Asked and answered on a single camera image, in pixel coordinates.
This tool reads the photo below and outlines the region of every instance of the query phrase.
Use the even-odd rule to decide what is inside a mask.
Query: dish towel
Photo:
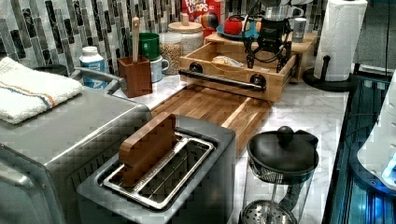
[[[71,78],[38,72],[6,57],[0,61],[0,119],[20,123],[82,91]]]

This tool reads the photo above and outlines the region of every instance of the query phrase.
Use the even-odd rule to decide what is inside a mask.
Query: mosaic tile backsplash
[[[254,0],[226,0],[226,17],[245,14]],[[141,32],[167,31],[179,21],[180,0],[1,0],[0,53],[28,67],[79,66],[82,48],[96,46],[106,71],[117,74],[117,58],[131,55],[131,19]],[[302,6],[306,30],[320,32],[323,0]]]

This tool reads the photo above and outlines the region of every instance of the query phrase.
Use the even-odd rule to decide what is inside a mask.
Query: white pill bottle
[[[92,70],[105,72],[105,60],[98,53],[97,47],[89,46],[82,49],[82,55],[79,57],[81,67]],[[104,89],[107,83],[103,80],[98,80],[90,77],[84,77],[84,86],[94,89]]]

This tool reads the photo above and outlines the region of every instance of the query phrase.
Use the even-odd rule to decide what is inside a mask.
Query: jar
[[[187,13],[181,14],[181,21],[168,25],[170,32],[182,34],[181,55],[185,56],[204,44],[204,30],[202,24],[189,21]]]
[[[179,33],[160,34],[160,52],[163,58],[169,62],[169,68],[163,71],[166,75],[178,74],[182,37],[182,34]]]
[[[82,55],[79,57],[81,67],[86,67],[92,70],[105,72],[105,60],[98,53],[97,47],[85,47],[82,49]],[[98,80],[90,77],[83,78],[84,86],[94,89],[104,89],[107,83],[103,80]]]

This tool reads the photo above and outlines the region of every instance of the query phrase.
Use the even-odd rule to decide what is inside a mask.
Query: black paper towel holder
[[[323,66],[320,78],[314,76],[314,69],[309,68],[303,73],[303,81],[316,89],[323,91],[345,92],[354,91],[358,87],[358,79],[355,75],[349,73],[349,77],[344,81],[326,81],[326,73],[331,57],[326,55],[323,57]]]

